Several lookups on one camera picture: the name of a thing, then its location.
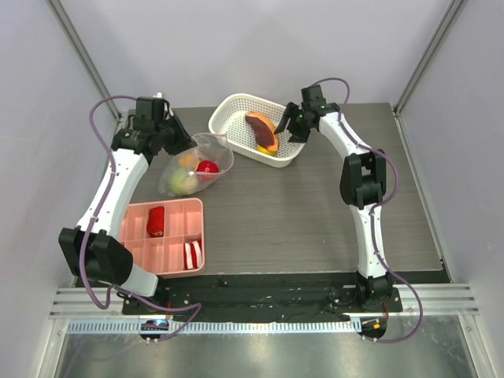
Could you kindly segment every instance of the red apple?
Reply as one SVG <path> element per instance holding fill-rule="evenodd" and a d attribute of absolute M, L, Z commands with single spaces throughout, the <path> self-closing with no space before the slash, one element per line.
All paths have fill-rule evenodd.
<path fill-rule="evenodd" d="M 219 167 L 213 161 L 203 160 L 198 164 L 196 172 L 204 172 L 204 173 L 219 173 Z M 215 179 L 216 175 L 196 175 L 201 181 L 212 181 Z"/>

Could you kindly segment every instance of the pink tray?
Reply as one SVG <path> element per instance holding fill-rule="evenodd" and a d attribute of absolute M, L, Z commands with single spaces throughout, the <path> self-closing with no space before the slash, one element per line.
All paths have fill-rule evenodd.
<path fill-rule="evenodd" d="M 162 238 L 151 238 L 146 226 L 149 211 L 165 207 L 165 231 Z M 184 243 L 202 241 L 202 265 L 184 270 Z M 197 276 L 205 270 L 203 203 L 197 198 L 144 202 L 128 206 L 119 241 L 132 253 L 133 261 L 147 272 L 167 277 Z"/>

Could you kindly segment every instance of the gray floor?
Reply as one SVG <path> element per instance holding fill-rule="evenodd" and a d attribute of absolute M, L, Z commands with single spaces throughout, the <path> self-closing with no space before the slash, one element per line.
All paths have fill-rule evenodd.
<path fill-rule="evenodd" d="M 194 134 L 208 132 L 212 112 L 191 108 L 178 114 Z M 391 156 L 401 174 L 399 193 L 382 216 L 390 266 L 398 271 L 441 269 L 390 106 L 349 105 L 346 117 L 367 143 Z M 164 152 L 154 159 L 132 202 L 169 199 L 158 194 L 168 160 Z M 341 170 L 341 158 L 317 132 L 283 169 L 236 154 L 233 169 L 196 195 L 204 204 L 206 273 L 355 271 L 357 240 L 350 211 L 339 196 Z M 392 188 L 391 170 L 387 173 Z"/>
<path fill-rule="evenodd" d="M 405 335 L 416 321 L 391 318 L 387 338 Z M 111 358 L 140 338 L 70 335 L 65 341 L 56 377 L 477 377 L 458 317 L 426 317 L 410 341 L 392 345 L 363 342 L 353 333 L 199 335 L 138 344 Z"/>

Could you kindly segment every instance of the plastic tray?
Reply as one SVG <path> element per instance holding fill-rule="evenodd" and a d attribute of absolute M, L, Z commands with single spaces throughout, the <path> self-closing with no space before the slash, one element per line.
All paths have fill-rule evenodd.
<path fill-rule="evenodd" d="M 238 154 L 260 161 L 276 168 L 289 165 L 298 156 L 305 143 L 289 143 L 289 132 L 278 135 L 279 149 L 275 156 L 268 156 L 257 151 L 255 134 L 245 122 L 245 114 L 259 112 L 267 116 L 275 126 L 282 119 L 285 106 L 276 104 L 250 94 L 238 93 L 226 98 L 213 112 L 208 129 L 213 134 L 225 134 L 231 148 Z"/>
<path fill-rule="evenodd" d="M 146 226 L 149 211 L 165 207 L 162 238 L 151 238 Z M 197 276 L 205 270 L 203 203 L 197 198 L 144 202 L 128 206 L 120 226 L 119 241 L 132 253 L 133 261 L 147 272 L 164 278 Z M 202 265 L 184 270 L 184 243 L 202 241 Z"/>

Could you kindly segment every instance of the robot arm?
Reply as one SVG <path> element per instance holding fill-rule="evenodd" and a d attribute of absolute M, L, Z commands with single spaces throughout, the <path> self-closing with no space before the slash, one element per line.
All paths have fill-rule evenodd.
<path fill-rule="evenodd" d="M 350 206 L 358 239 L 358 300 L 365 308 L 381 306 L 392 293 L 392 279 L 380 264 L 372 244 L 371 222 L 380 256 L 384 261 L 381 234 L 381 208 L 372 207 L 383 201 L 386 187 L 386 161 L 374 154 L 347 123 L 335 103 L 327 103 L 320 85 L 302 89 L 302 104 L 290 102 L 275 133 L 287 129 L 289 142 L 306 143 L 310 130 L 316 128 L 329 139 L 343 159 L 343 173 L 339 185 L 343 201 Z"/>
<path fill-rule="evenodd" d="M 113 138 L 112 154 L 116 162 L 114 184 L 103 202 L 86 245 L 85 266 L 89 280 L 114 284 L 141 296 L 154 296 L 162 278 L 134 263 L 132 254 L 117 241 L 120 225 L 137 183 L 161 148 L 169 154 L 178 154 L 193 146 L 194 142 L 180 119 L 170 112 L 166 100 L 136 100 L 132 128 L 121 129 Z M 59 235 L 58 241 L 74 276 L 80 276 L 79 257 L 84 230 L 109 186 L 111 174 L 112 166 L 109 165 L 96 196 L 77 226 L 63 228 Z"/>

